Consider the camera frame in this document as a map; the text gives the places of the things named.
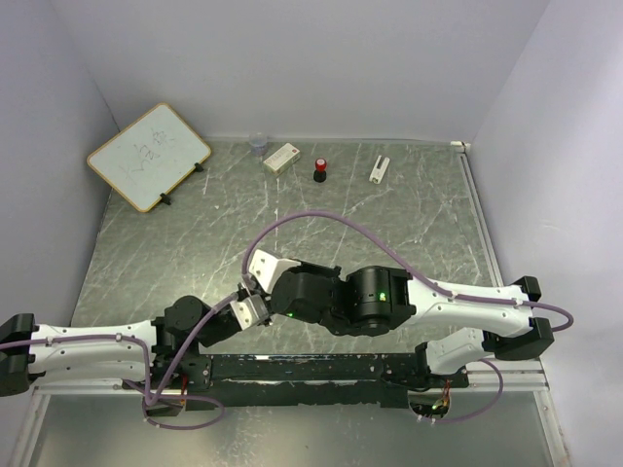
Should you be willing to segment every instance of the wall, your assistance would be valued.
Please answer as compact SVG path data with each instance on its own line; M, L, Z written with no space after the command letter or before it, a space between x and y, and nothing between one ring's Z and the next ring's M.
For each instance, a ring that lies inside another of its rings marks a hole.
M622 21L619 0L552 1L471 155L504 278L575 314L544 365L576 466L623 452Z
M120 126L471 140L547 0L53 0Z
M69 323L109 193L85 160L117 128L48 1L0 4L0 63L0 322ZM28 400L0 399L0 465Z

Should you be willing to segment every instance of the whiteboard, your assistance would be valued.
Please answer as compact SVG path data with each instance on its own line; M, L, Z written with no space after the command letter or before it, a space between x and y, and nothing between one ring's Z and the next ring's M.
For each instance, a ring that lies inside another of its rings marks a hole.
M89 166L140 212L147 212L211 153L171 109L158 104L87 158Z

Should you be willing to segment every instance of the metal frame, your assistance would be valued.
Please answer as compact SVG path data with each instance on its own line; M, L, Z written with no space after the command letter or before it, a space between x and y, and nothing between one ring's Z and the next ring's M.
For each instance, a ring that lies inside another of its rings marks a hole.
M421 142L408 141L408 143L420 144ZM497 265L493 244L489 236L489 231L487 229L482 206L478 198L474 179L469 168L467 155L457 153L457 156L463 175L463 181L469 192L469 201L472 212L475 214L477 220L478 235L480 236L483 245L492 283L494 286L501 286L503 285L501 273L499 266ZM570 467L571 462L568 448L565 445L560 423L554 409L551 393L549 392L547 377L543 371L540 361L536 359L521 362L503 362L493 360L493 362L502 372L505 391L532 392L543 427L543 433L550 451L552 464L557 467ZM467 365L467 371L471 381L470 386L464 389L456 389L456 391L497 391L497 375L488 366L479 362L474 362ZM9 465L11 467L27 467L29 465L50 398L53 395L103 394L115 394L118 396L129 397L140 396L137 392L121 390L121 387L115 379L77 381L72 383L60 382L35 389Z

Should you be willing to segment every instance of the transparent container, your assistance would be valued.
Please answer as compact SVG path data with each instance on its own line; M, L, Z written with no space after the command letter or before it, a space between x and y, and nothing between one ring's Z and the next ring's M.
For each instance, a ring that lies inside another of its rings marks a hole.
M269 149L269 141L266 134L255 132L249 134L249 144L251 145L251 153L255 156L262 157Z

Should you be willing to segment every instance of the tabletop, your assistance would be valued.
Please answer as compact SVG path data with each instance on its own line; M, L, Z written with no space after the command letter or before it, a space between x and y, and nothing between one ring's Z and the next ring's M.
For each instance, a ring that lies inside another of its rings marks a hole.
M290 141L301 159L275 178L246 142L213 141L204 172L170 196L172 205L135 211L118 194L108 202L72 326L154 318L185 295L207 304L236 290L247 244L286 214L323 209L350 218L432 278L493 285L473 200L454 148L447 144ZM283 143L270 143L268 154ZM391 159L382 183L368 181L378 155ZM312 179L327 160L327 180ZM342 224L307 218L283 225L260 247L343 274L395 266L377 246ZM376 338L334 337L326 329L276 316L271 327L239 333L213 353L413 351L448 336L448 325L409 326Z

